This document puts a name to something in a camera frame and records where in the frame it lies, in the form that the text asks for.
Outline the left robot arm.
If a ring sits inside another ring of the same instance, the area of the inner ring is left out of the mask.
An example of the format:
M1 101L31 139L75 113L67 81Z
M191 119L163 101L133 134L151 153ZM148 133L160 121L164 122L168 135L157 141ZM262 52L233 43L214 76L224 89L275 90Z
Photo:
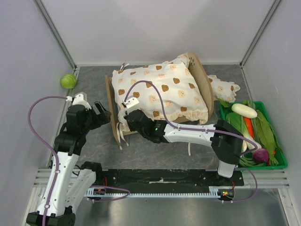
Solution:
M35 212L29 213L26 223L31 226L72 226L76 210L91 185L103 181L102 166L96 162L81 165L79 175L70 185L73 169L86 143L89 131L107 124L111 114L100 102L95 102L99 113L85 104L72 104L59 135L55 138L54 162L48 185Z

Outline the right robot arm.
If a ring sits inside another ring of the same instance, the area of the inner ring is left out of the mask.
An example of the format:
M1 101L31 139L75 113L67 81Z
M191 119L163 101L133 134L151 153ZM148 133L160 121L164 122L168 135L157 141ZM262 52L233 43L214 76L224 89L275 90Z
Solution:
M153 143L186 142L211 147L219 159L216 182L227 185L232 180L243 146L243 136L224 120L216 124L186 125L164 120L151 120L141 110L125 115L131 131L137 131Z

